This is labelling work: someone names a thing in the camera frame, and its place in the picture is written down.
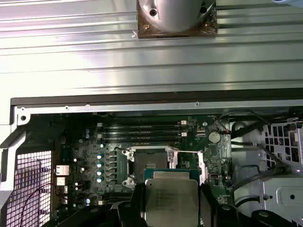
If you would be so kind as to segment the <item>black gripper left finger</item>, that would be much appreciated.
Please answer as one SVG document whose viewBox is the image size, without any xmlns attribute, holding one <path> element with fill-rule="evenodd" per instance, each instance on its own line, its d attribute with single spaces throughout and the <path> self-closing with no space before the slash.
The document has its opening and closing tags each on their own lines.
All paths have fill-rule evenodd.
<svg viewBox="0 0 303 227">
<path fill-rule="evenodd" d="M 135 186 L 129 201 L 112 205 L 90 205 L 61 221 L 48 221 L 44 227 L 145 227 L 141 216 L 145 206 L 145 185 Z"/>
</svg>

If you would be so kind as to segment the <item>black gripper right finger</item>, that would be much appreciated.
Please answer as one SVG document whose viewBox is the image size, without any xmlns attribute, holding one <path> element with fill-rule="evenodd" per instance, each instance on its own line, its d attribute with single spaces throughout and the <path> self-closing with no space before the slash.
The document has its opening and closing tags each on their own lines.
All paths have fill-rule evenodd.
<svg viewBox="0 0 303 227">
<path fill-rule="evenodd" d="M 209 185 L 200 186 L 200 217 L 205 227 L 295 227 L 295 223 L 286 220 L 268 210 L 255 210 L 250 217 L 242 214 L 237 207 L 219 204 Z"/>
</svg>

